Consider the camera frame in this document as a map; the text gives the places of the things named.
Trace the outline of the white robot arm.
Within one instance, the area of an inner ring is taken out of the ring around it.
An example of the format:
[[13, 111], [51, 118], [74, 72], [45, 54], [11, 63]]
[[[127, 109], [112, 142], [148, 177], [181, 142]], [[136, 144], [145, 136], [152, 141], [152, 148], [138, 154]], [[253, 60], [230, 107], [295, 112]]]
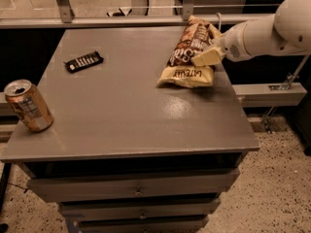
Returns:
[[216, 65], [256, 56], [307, 55], [311, 52], [311, 0], [285, 0], [273, 15], [235, 24], [198, 52], [195, 66]]

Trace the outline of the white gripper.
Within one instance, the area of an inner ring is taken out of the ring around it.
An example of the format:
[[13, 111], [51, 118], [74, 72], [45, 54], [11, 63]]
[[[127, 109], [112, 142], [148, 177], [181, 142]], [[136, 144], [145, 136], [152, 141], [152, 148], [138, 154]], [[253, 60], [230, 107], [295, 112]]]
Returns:
[[242, 22], [228, 29], [222, 36], [215, 38], [214, 46], [198, 52], [191, 59], [194, 66], [212, 66], [222, 62], [224, 57], [233, 62], [246, 61], [252, 58], [249, 52], [250, 38], [247, 29], [250, 22]]

